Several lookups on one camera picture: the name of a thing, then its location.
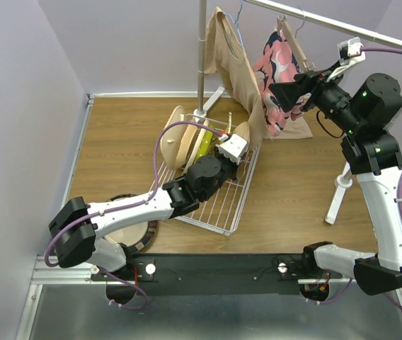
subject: round base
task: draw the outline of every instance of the round base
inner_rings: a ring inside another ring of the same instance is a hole
[[[207,117],[207,111],[203,110],[203,111],[199,112],[198,109],[196,108],[193,111],[193,115],[195,116],[196,123],[202,123],[202,122],[204,122],[204,118]]]

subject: pink floral garment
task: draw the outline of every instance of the pink floral garment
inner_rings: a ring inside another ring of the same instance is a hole
[[[297,105],[290,112],[284,112],[270,92],[269,85],[294,81],[294,75],[300,73],[300,68],[282,32],[272,33],[265,44],[263,54],[253,71],[258,82],[268,130],[273,137],[277,137],[284,130],[289,117],[296,120],[303,115],[300,111],[303,97],[299,98]]]

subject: wooden floor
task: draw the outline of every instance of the wooden floor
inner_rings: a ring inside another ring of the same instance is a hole
[[[103,202],[122,193],[144,193],[153,181],[151,157],[156,138],[172,110],[187,112],[195,98],[97,98],[88,122],[70,197]],[[233,123],[248,115],[223,98],[209,112]],[[346,193],[336,224],[323,219],[344,159],[339,140],[324,133],[313,113],[306,115],[314,138],[265,140],[238,229],[230,236],[176,220],[161,222],[147,251],[175,253],[301,252],[303,246],[332,241],[340,247],[376,251],[372,225],[355,183]],[[338,129],[326,123],[333,132]]]

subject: dish rack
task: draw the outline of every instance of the dish rack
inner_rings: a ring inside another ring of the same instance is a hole
[[[187,120],[191,120],[192,117],[193,115],[185,115]],[[208,120],[215,129],[220,131],[224,131],[228,125],[218,120],[209,118]],[[228,180],[224,182],[215,195],[208,201],[200,203],[199,209],[185,216],[176,217],[176,219],[220,234],[230,235],[235,232],[241,219],[243,205],[250,188],[260,146],[259,144],[255,150],[247,151],[243,156],[237,171],[237,181]],[[165,162],[162,162],[159,169],[159,183],[166,183],[178,178],[182,175],[182,172],[183,168],[170,170],[165,165]]]

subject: clothes rack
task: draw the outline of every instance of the clothes rack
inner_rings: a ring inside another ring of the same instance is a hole
[[[367,30],[366,28],[357,27],[350,25],[348,23],[343,23],[335,19],[327,18],[325,16],[320,16],[318,14],[306,12],[300,8],[295,8],[287,6],[284,4],[279,4],[270,0],[244,0],[247,3],[260,6],[266,9],[270,9],[287,16],[292,16],[294,18],[299,18],[310,23],[315,23],[323,27],[327,27],[338,32],[347,33],[353,36],[360,37],[362,39],[372,41],[374,43],[379,43],[385,46],[394,47],[402,49],[402,40],[383,35],[372,30]],[[206,31],[206,10],[207,10],[207,0],[200,0],[200,27],[199,27],[199,56],[198,56],[198,109],[195,110],[194,114],[199,117],[205,117],[207,111],[218,101],[220,96],[223,94],[224,89],[219,87],[214,95],[202,106],[203,94],[204,94],[204,58],[205,58],[205,31]],[[345,192],[352,185],[352,176],[350,174],[349,164],[346,163],[344,166],[342,174],[340,174],[335,179],[336,191],[331,201],[331,205],[328,209],[326,215],[326,222],[333,224],[335,222],[336,216],[338,214],[340,205],[343,201]]]

